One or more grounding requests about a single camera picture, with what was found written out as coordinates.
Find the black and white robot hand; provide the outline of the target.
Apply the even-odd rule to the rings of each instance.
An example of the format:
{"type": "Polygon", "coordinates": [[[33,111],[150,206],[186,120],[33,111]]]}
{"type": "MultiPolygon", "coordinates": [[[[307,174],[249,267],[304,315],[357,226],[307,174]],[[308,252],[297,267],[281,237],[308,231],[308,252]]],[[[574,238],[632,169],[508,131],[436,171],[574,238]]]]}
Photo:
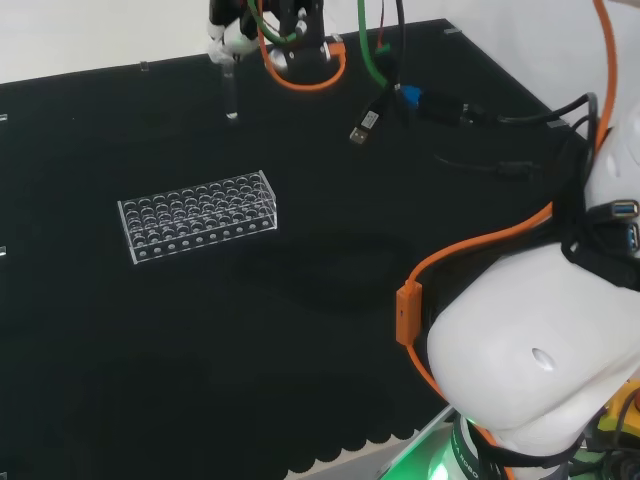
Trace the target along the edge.
{"type": "MultiPolygon", "coordinates": [[[[286,72],[325,43],[322,1],[262,1],[255,5],[277,19],[277,36],[297,36],[293,43],[270,51],[276,71],[286,72]]],[[[259,27],[247,1],[211,0],[207,33],[211,39],[208,55],[214,64],[237,62],[259,48],[259,27]]]]}

